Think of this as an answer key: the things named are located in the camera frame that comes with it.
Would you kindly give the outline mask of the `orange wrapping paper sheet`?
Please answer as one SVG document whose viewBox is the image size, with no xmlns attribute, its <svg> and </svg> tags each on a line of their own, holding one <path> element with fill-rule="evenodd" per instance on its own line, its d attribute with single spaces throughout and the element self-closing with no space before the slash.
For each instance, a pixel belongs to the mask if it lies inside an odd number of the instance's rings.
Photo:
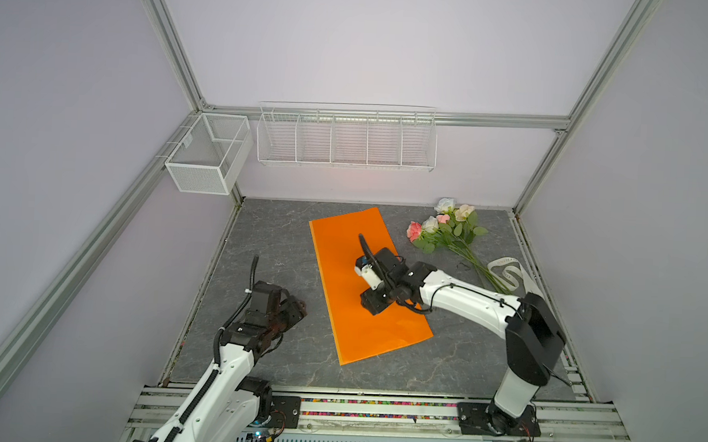
<svg viewBox="0 0 708 442">
<path fill-rule="evenodd" d="M 373 249 L 396 247 L 380 210 L 371 208 L 310 222 L 315 255 L 339 363 L 364 361 L 421 344 L 433 337 L 428 320 L 396 303 L 373 315 L 362 306 L 370 285 L 357 273 L 363 255 L 359 236 Z"/>
</svg>

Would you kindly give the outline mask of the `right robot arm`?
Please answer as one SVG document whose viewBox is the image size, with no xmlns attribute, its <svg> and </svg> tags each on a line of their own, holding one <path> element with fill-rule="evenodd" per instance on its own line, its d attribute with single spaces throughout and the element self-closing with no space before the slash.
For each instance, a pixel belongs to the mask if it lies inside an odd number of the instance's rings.
<svg viewBox="0 0 708 442">
<path fill-rule="evenodd" d="M 508 369 L 492 400 L 458 408 L 464 434 L 539 436 L 537 391 L 555 377 L 567 339 L 539 294 L 503 295 L 459 281 L 431 264 L 409 266 L 389 249 L 364 249 L 355 272 L 368 285 L 361 306 L 380 315 L 392 305 L 418 315 L 447 311 L 472 321 L 505 343 Z"/>
</svg>

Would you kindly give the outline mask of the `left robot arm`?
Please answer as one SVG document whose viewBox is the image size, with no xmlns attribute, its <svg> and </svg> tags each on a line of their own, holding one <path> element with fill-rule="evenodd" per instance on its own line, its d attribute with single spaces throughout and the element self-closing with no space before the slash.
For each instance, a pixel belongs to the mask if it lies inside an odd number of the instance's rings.
<svg viewBox="0 0 708 442">
<path fill-rule="evenodd" d="M 250 373 L 307 308 L 284 287 L 257 280 L 258 263 L 255 256 L 244 300 L 216 332 L 212 362 L 195 388 L 148 440 L 132 442 L 236 442 L 251 424 L 271 419 L 271 383 Z"/>
</svg>

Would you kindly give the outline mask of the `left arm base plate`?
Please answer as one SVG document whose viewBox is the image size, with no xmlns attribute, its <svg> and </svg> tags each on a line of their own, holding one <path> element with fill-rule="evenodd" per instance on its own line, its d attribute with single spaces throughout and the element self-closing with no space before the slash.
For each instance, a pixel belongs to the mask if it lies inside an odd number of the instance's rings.
<svg viewBox="0 0 708 442">
<path fill-rule="evenodd" d="M 262 396 L 258 414 L 251 425 L 261 428 L 296 429 L 301 417 L 300 396 Z"/>
</svg>

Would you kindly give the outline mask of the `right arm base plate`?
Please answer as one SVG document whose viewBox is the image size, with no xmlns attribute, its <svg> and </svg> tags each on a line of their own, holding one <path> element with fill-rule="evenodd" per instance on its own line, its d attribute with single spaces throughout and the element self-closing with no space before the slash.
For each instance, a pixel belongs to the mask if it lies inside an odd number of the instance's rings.
<svg viewBox="0 0 708 442">
<path fill-rule="evenodd" d="M 512 436 L 537 438 L 541 436 L 536 407 L 528 404 L 520 417 L 514 418 L 500 410 L 493 402 L 459 402 L 459 428 L 464 435 Z"/>
</svg>

